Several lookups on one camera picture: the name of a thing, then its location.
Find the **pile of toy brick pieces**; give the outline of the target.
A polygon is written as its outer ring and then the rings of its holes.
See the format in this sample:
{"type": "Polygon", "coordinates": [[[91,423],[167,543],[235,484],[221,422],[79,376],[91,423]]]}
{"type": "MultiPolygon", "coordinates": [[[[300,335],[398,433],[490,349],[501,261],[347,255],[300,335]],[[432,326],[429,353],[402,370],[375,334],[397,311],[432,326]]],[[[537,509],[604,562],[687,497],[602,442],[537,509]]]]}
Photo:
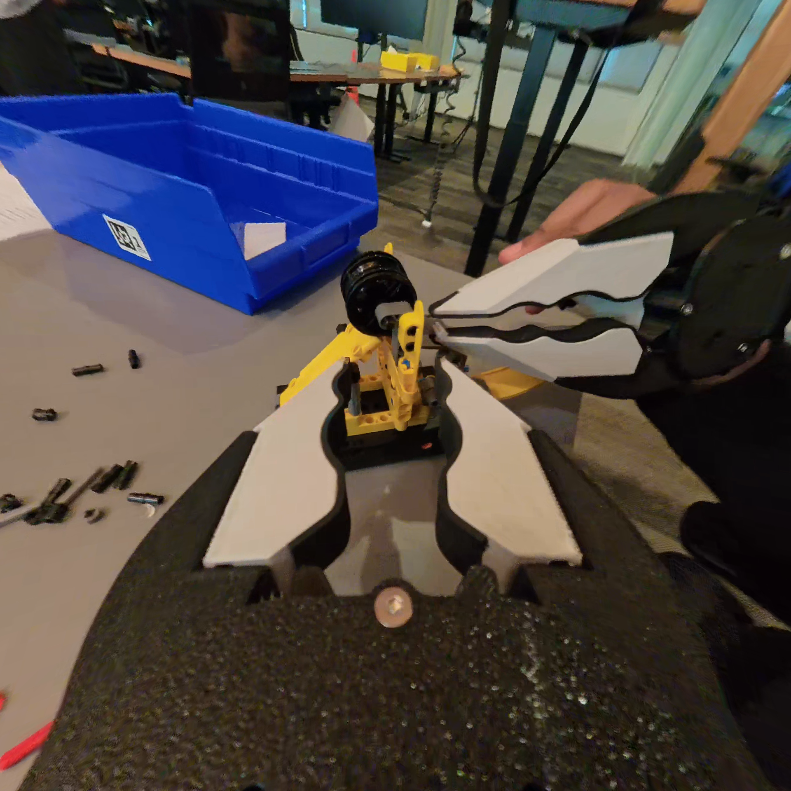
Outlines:
{"type": "MultiPolygon", "coordinates": [[[[71,479],[57,479],[47,495],[38,504],[32,506],[25,506],[22,500],[12,493],[3,494],[2,517],[7,518],[5,521],[2,520],[2,527],[16,521],[23,521],[33,527],[63,524],[71,517],[74,506],[85,493],[102,495],[110,489],[126,492],[125,500],[128,503],[144,507],[150,517],[153,517],[157,509],[166,502],[167,497],[159,493],[131,491],[138,466],[137,462],[130,460],[123,465],[116,464],[107,469],[98,468],[76,486],[71,479]]],[[[94,507],[85,509],[83,518],[89,524],[96,524],[105,516],[103,509],[94,507]]],[[[53,728],[54,720],[4,752],[1,757],[2,773],[39,751],[47,742],[53,728]]]]}

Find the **person's right hand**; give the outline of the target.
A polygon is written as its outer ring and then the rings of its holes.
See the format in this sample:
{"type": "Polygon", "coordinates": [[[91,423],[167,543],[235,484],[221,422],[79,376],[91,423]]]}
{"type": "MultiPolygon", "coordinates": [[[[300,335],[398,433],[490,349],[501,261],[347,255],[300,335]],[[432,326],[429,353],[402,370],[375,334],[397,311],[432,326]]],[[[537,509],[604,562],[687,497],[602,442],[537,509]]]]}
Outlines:
{"type": "Polygon", "coordinates": [[[657,197],[635,183],[590,180],[562,201],[533,233],[500,252],[498,262],[507,265],[550,242],[583,236],[657,197]]]}

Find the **black leg standing desk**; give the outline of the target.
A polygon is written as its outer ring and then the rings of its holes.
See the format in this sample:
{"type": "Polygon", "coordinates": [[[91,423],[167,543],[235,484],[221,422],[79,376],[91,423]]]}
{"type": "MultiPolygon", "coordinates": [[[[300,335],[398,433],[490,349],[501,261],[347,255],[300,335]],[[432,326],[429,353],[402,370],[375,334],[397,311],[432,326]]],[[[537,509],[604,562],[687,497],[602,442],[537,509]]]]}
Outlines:
{"type": "Polygon", "coordinates": [[[491,17],[482,59],[480,112],[472,163],[473,188],[481,200],[482,209],[464,270],[467,276],[477,278],[482,274],[502,212],[512,204],[515,204],[515,209],[505,239],[509,242],[517,239],[539,183],[557,163],[584,119],[605,60],[599,64],[566,133],[555,153],[551,154],[588,51],[599,48],[607,58],[618,47],[641,43],[663,33],[677,32],[698,17],[705,5],[705,1],[495,1],[489,4],[491,17]],[[531,42],[489,186],[484,188],[480,184],[480,172],[487,154],[490,116],[501,56],[508,35],[516,31],[520,22],[528,22],[533,27],[531,42]],[[508,191],[528,136],[550,55],[560,38],[573,45],[569,63],[539,138],[525,183],[514,199],[509,201],[508,191]]]}

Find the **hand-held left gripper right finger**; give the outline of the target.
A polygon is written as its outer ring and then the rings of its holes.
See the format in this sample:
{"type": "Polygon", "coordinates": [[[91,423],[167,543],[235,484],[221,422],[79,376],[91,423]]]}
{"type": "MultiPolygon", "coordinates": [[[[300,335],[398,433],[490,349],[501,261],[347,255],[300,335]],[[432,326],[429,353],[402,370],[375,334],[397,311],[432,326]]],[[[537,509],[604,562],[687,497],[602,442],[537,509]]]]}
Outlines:
{"type": "Polygon", "coordinates": [[[436,360],[436,542],[462,576],[482,566],[508,590],[524,566],[583,566],[567,515],[539,459],[546,436],[447,358],[436,360]]]}

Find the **white foam board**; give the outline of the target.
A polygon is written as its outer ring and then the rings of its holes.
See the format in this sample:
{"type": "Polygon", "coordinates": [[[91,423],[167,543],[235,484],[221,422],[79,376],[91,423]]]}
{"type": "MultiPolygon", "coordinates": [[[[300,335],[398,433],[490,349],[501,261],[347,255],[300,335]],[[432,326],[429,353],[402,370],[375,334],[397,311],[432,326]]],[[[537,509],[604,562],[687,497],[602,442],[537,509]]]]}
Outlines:
{"type": "Polygon", "coordinates": [[[356,143],[369,143],[375,123],[349,94],[344,94],[329,131],[356,143]]]}

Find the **wooden pillar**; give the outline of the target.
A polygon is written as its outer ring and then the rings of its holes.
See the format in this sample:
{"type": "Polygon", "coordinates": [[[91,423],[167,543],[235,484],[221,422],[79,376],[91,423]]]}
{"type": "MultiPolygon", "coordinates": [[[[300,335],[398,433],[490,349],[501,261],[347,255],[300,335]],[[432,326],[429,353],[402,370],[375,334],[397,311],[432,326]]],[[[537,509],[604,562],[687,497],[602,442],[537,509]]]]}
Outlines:
{"type": "Polygon", "coordinates": [[[702,130],[702,152],[672,189],[673,194],[706,191],[721,165],[744,141],[790,74],[790,2],[780,2],[702,130]]]}

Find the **person's torso in dark sweater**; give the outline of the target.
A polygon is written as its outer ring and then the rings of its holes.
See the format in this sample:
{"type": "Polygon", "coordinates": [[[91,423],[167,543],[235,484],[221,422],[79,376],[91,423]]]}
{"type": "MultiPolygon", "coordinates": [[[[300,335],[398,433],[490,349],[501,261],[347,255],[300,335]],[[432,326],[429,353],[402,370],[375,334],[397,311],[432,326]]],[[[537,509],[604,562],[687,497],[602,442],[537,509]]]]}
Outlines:
{"type": "Polygon", "coordinates": [[[789,629],[756,625],[724,578],[789,626],[789,346],[638,408],[717,501],[679,523],[690,556],[662,559],[706,641],[726,704],[775,789],[789,789],[789,629]]]}

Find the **blue plastic storage bin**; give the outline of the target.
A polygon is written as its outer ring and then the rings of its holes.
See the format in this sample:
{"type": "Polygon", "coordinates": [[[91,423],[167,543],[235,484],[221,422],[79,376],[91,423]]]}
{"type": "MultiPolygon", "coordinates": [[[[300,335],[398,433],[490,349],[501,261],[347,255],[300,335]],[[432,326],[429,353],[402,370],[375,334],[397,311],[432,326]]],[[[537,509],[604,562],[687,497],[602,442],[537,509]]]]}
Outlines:
{"type": "Polygon", "coordinates": [[[1,149],[56,232],[247,315],[378,221],[371,145],[176,94],[3,97],[1,149]],[[246,261],[237,222],[286,242],[246,261]]]}

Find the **black mesh office chair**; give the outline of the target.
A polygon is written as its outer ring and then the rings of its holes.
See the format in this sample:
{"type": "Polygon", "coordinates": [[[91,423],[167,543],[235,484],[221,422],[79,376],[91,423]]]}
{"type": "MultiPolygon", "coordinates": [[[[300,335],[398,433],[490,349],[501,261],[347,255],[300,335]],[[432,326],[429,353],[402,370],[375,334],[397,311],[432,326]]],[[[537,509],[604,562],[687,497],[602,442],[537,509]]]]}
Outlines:
{"type": "Polygon", "coordinates": [[[290,3],[183,4],[192,94],[230,102],[285,102],[290,90],[290,3]]]}

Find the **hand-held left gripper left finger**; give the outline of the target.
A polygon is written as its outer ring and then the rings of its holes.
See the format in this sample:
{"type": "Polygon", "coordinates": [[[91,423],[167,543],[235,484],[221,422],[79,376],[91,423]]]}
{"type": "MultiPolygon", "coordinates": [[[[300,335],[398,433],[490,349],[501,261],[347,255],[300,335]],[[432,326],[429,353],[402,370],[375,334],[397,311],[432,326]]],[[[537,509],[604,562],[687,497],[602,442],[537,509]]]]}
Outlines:
{"type": "Polygon", "coordinates": [[[292,588],[299,569],[325,572],[341,557],[351,512],[335,446],[350,394],[351,363],[336,361],[256,427],[203,568],[264,568],[292,588]]]}

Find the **yellow toy brick vehicle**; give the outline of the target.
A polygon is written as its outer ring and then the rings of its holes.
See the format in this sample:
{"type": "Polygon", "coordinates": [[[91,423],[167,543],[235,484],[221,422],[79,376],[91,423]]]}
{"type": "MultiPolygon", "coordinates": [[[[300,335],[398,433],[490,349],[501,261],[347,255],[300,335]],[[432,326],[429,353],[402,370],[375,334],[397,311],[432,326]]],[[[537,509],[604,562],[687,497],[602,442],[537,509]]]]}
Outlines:
{"type": "Polygon", "coordinates": [[[445,452],[459,466],[494,473],[542,471],[536,450],[547,437],[495,403],[533,382],[509,369],[471,380],[489,387],[482,401],[467,401],[470,420],[448,411],[434,392],[433,367],[421,365],[427,332],[424,307],[392,246],[364,252],[343,272],[340,288],[348,324],[279,393],[280,411],[258,432],[256,450],[282,478],[334,481],[345,470],[415,460],[445,452]]]}

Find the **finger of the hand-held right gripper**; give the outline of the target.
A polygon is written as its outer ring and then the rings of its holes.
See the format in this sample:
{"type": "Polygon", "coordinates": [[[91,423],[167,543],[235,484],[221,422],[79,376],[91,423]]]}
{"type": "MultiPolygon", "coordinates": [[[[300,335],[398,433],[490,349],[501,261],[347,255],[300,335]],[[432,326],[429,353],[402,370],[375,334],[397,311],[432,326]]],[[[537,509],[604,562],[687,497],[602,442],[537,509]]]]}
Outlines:
{"type": "Polygon", "coordinates": [[[611,318],[639,329],[645,295],[667,267],[672,232],[594,244],[550,242],[465,284],[430,307],[441,320],[489,319],[515,308],[558,308],[581,302],[589,318],[611,318]]]}
{"type": "Polygon", "coordinates": [[[628,376],[644,354],[636,331],[610,318],[560,329],[527,324],[511,330],[487,325],[452,328],[434,321],[432,332],[452,351],[542,381],[628,376]]]}

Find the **black computer monitor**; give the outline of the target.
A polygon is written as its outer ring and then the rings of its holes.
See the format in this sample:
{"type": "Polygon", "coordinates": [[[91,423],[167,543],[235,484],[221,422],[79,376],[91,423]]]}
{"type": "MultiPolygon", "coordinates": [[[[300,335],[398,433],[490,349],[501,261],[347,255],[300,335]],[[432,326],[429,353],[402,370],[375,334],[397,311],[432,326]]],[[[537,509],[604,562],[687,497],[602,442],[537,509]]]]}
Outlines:
{"type": "Polygon", "coordinates": [[[321,1],[321,20],[363,33],[421,40],[427,1],[321,1]]]}

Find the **white paper slip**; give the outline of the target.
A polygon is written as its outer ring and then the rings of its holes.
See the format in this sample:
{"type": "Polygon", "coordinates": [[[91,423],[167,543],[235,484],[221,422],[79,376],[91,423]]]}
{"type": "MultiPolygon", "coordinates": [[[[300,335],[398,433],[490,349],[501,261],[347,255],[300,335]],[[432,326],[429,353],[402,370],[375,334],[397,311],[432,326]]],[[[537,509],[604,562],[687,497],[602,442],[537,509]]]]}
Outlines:
{"type": "Polygon", "coordinates": [[[286,226],[284,222],[237,222],[230,228],[243,258],[250,261],[284,244],[287,241],[286,226]]]}

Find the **printed paper sheet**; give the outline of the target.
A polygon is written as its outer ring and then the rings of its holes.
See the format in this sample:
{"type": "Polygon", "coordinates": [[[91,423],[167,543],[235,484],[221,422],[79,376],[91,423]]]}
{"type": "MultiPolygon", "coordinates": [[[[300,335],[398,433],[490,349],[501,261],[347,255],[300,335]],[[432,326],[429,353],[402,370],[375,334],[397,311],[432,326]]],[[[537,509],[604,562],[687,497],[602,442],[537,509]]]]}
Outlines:
{"type": "Polygon", "coordinates": [[[19,180],[1,165],[1,242],[51,230],[19,180]]]}

